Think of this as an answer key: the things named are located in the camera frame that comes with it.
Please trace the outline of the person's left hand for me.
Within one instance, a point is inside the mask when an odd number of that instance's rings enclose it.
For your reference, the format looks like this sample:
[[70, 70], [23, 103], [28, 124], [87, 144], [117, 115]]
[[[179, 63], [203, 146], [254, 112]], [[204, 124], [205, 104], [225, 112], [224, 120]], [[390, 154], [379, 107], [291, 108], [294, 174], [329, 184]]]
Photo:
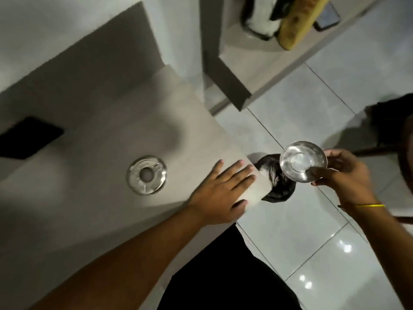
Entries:
[[186, 202], [185, 212], [189, 217], [197, 222], [199, 226], [216, 225], [230, 223], [240, 218], [244, 212], [236, 212], [233, 205], [242, 199], [241, 196], [255, 182], [252, 179], [245, 181], [244, 186], [234, 190], [226, 188], [226, 180], [234, 173], [245, 168], [244, 161], [239, 160], [227, 169], [221, 169], [220, 177], [223, 182], [208, 182], [208, 175], [201, 184], [194, 190]]

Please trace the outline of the person's right hand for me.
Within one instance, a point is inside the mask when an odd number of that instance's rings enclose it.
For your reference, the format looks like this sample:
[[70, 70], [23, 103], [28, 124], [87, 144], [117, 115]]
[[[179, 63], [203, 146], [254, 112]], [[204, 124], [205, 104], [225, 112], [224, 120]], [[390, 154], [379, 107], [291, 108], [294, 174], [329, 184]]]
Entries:
[[324, 150], [327, 168], [335, 169], [332, 178], [321, 178], [312, 186], [331, 188], [339, 205], [382, 204], [375, 196], [368, 167], [351, 152], [344, 149]]

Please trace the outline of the person's left forearm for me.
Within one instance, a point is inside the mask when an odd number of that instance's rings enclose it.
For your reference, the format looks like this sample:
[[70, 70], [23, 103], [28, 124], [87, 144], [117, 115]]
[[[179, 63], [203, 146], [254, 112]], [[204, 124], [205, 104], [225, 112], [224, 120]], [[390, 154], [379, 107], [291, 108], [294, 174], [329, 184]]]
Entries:
[[80, 269], [30, 310], [137, 310], [212, 217], [205, 205], [188, 204]]

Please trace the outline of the person's right forearm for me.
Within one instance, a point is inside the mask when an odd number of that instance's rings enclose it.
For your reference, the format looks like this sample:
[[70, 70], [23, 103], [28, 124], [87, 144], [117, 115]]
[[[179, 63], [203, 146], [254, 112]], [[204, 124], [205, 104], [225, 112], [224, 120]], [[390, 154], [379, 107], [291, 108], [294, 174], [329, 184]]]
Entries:
[[405, 310], [413, 310], [413, 235], [386, 208], [346, 211], [370, 243]]

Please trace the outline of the black plastic bag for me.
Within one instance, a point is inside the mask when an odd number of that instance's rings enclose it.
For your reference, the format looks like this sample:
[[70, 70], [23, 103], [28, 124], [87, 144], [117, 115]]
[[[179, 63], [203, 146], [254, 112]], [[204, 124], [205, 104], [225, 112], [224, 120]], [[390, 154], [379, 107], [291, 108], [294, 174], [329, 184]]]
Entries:
[[254, 166], [271, 184], [270, 192], [261, 200], [269, 203], [287, 201], [295, 192], [296, 182], [289, 179], [281, 169], [280, 154], [261, 157]]

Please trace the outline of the yellow wristband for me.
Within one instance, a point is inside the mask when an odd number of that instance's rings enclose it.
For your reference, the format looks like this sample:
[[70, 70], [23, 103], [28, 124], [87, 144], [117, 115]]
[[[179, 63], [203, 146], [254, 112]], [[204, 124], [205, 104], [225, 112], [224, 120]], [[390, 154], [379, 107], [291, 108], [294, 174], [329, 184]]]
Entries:
[[366, 204], [366, 205], [338, 205], [338, 208], [346, 211], [350, 208], [384, 208], [384, 204]]

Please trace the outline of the person's black clothing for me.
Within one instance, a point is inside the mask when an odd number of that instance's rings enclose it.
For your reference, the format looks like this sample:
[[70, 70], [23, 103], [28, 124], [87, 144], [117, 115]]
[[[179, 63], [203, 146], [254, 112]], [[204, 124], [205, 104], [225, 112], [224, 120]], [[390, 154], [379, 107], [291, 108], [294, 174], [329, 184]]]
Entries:
[[157, 310], [302, 310], [297, 295], [231, 225], [175, 273]]

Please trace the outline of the round clear glass ashtray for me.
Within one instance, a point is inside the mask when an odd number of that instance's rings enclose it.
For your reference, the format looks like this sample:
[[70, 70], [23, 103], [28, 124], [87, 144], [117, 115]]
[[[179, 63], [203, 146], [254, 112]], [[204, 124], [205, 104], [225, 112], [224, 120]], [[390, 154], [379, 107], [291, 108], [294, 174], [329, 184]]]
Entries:
[[126, 181], [130, 189], [137, 195], [152, 195], [158, 193], [167, 180], [166, 164], [152, 155], [136, 159], [126, 172]]

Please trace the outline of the dark wooden chair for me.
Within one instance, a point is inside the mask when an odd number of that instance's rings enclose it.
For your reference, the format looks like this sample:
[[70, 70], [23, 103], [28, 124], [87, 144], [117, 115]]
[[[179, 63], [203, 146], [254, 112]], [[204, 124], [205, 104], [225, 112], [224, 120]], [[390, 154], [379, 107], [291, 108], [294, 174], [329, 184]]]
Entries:
[[397, 154], [402, 178], [413, 195], [413, 93], [366, 107], [377, 145], [353, 151], [356, 157]]

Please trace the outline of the grey shelf unit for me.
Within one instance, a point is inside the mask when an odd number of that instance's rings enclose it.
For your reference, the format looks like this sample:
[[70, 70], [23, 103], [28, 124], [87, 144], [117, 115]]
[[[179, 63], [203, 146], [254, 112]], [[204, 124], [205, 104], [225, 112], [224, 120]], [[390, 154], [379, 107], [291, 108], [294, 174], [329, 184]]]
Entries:
[[260, 40], [241, 26], [244, 0], [199, 0], [204, 72], [238, 109], [247, 108], [274, 84], [320, 51], [380, 0], [331, 0], [341, 22], [315, 29], [292, 50], [276, 39]]

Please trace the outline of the yellow sponge block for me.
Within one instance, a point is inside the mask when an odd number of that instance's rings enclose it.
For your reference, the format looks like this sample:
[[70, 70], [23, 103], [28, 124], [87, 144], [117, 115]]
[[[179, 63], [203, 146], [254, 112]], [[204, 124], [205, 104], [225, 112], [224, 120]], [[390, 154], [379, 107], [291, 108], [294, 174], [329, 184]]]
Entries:
[[330, 0], [294, 0], [290, 11], [280, 24], [277, 36], [279, 45], [292, 50], [312, 28]]

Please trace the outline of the dark smartphone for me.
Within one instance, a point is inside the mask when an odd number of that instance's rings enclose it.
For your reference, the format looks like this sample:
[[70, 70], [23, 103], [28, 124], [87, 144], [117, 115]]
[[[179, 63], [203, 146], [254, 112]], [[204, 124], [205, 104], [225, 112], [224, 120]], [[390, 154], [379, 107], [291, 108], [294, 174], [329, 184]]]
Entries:
[[326, 4], [323, 11], [314, 22], [313, 26], [316, 31], [322, 32], [338, 25], [340, 21], [340, 15], [330, 1], [328, 2], [328, 4]]

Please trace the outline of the black and white cloth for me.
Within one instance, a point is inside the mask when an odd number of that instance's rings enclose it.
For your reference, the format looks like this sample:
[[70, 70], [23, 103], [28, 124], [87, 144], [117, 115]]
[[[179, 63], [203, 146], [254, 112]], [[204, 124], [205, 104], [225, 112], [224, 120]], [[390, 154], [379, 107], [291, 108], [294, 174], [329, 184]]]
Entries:
[[276, 36], [281, 21], [290, 12], [295, 0], [245, 0], [241, 13], [243, 29], [268, 41]]

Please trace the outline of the black smartphone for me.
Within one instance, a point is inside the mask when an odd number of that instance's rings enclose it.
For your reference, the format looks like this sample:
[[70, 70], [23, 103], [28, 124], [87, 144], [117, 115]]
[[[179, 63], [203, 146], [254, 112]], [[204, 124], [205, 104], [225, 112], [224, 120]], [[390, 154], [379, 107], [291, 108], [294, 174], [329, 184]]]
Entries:
[[0, 157], [26, 160], [64, 132], [59, 126], [28, 116], [0, 133]]

